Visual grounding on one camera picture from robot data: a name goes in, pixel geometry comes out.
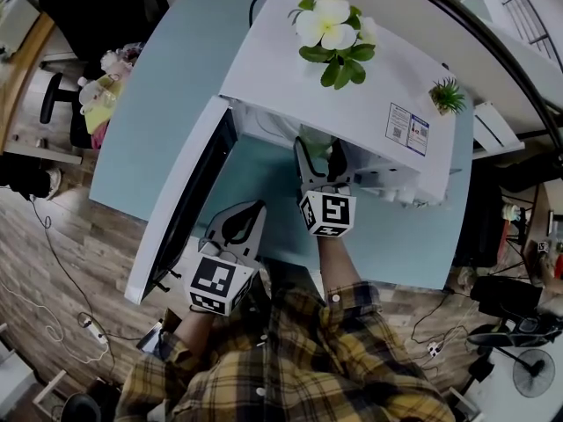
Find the wooden desk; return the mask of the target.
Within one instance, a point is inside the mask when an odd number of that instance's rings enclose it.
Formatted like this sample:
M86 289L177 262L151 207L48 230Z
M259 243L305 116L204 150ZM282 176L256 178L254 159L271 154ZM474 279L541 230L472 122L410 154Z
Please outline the wooden desk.
M21 101L42 62L66 60L72 53L47 55L45 47L55 22L39 10L36 0L0 0L0 156L30 156L66 164L82 157L26 144L13 137Z

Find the grey round bin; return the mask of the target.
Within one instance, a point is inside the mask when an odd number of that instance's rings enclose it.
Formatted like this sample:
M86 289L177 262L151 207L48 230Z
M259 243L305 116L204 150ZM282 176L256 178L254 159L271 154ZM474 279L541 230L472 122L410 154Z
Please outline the grey round bin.
M99 405L87 394L74 394L63 406L59 422L101 422Z

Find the black office chair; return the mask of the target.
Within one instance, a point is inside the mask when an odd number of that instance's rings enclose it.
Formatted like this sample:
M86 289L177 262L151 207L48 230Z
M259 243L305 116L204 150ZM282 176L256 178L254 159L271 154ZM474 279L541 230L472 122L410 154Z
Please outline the black office chair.
M157 15L168 10L157 1ZM149 20L145 0L39 0L40 8L54 22L72 52L84 63L83 76L96 81L106 72L100 61L108 51L145 42L156 24Z

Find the white low shelf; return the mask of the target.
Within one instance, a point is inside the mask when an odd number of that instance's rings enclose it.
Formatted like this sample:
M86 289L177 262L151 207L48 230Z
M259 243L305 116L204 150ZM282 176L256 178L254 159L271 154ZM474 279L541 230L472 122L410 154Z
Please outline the white low shelf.
M30 410L39 418L56 422L56 411L61 410L64 402L55 394L56 387L67 375L59 371L41 390L34 370L18 356L14 349L9 349L2 340L8 331L7 323L0 323L0 422L5 422L18 406Z

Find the white microwave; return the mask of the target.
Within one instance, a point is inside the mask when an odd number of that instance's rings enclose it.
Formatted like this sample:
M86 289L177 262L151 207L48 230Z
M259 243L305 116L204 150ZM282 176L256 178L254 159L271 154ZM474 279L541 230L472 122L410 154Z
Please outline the white microwave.
M321 85L324 64L299 55L288 18L301 0L266 0L223 81L181 148L153 208L125 296L140 303L187 269L213 217L263 200L256 260L318 267L317 236L299 208L294 141L302 125L340 139L355 174L354 227L343 238L366 280L439 289L461 230L471 159L462 131L429 91L455 78L417 47L377 25L363 84Z

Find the translucent green cup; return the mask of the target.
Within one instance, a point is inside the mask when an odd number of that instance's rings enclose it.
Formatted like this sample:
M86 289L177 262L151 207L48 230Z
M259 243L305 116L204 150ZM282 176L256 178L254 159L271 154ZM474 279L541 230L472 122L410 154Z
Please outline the translucent green cup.
M328 159L332 154L332 145L336 138L315 128L302 125L299 137L303 141L310 157Z

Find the pink cloth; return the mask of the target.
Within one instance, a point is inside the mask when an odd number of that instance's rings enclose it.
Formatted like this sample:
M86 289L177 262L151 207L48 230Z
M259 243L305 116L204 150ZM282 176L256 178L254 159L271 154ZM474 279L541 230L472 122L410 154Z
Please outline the pink cloth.
M106 136L106 131L109 125L109 121L98 125L96 129L91 134L91 147L95 150L100 150L104 138Z

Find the black railing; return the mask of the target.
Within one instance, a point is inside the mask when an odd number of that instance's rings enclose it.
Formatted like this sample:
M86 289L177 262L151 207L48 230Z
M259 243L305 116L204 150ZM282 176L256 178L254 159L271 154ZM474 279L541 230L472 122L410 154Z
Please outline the black railing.
M563 161L563 136L560 134L556 120L550 114L549 107L563 113L563 109L557 107L549 100L543 98L530 77L518 63L517 59L509 52L501 40L472 14L458 0L427 0L441 11L448 14L468 33L472 35L495 60L506 70L511 79L518 85L525 97L534 107L539 119L545 129L536 132L536 136L548 135Z

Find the clear plastic bottle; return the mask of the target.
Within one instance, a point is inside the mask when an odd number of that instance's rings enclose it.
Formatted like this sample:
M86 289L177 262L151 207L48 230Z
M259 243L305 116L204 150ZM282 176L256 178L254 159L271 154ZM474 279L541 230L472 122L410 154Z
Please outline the clear plastic bottle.
M99 80L83 80L84 86L78 94L78 101L81 105L80 113L86 115L91 109L97 106L111 108L114 106L115 95Z

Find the black bag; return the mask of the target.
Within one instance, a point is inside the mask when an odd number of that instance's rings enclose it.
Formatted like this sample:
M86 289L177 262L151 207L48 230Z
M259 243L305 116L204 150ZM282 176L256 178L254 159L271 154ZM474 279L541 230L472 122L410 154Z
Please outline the black bag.
M480 276L470 297L479 303L479 311L492 317L532 317L542 294L541 287L509 277Z

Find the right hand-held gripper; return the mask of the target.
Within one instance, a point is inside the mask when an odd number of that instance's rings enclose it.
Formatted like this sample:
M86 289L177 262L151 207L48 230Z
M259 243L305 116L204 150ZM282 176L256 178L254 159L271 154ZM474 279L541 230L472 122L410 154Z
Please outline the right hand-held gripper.
M294 141L293 150L297 175L302 182L299 208L307 231L313 236L344 236L354 227L356 206L350 186L355 170L345 145L340 139L333 142L327 176L315 170L299 136Z

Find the person's yellow plaid shirt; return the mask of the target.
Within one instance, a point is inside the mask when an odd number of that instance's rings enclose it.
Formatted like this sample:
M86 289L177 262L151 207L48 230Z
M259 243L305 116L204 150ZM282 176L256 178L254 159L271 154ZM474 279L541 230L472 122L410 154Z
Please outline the person's yellow plaid shirt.
M455 422L409 357L368 281L326 299L279 288L261 308L246 297L217 317L196 356L167 323L125 382L115 422Z

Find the black floor fan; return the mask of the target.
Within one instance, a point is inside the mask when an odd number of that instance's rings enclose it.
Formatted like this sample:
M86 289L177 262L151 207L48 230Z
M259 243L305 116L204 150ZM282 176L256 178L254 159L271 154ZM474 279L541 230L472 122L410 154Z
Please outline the black floor fan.
M554 359L541 347L552 343L561 333L562 330L532 333L483 325L472 331L467 340L481 350L497 350L512 359L516 390L523 397L536 398L551 387L556 374Z

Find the person's left forearm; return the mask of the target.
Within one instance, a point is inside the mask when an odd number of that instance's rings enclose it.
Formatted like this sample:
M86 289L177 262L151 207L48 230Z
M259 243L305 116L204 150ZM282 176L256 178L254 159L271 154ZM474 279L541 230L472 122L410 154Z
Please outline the person's left forearm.
M190 309L174 334L190 349L203 348L207 344L215 316L212 312Z

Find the small spiky potted plant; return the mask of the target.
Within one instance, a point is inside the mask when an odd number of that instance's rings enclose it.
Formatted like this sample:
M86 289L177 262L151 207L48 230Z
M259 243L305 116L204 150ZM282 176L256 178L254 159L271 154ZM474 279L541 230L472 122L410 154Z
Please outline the small spiky potted plant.
M434 86L428 93L441 115L459 114L466 108L465 97L460 91L456 78L445 77L434 82Z

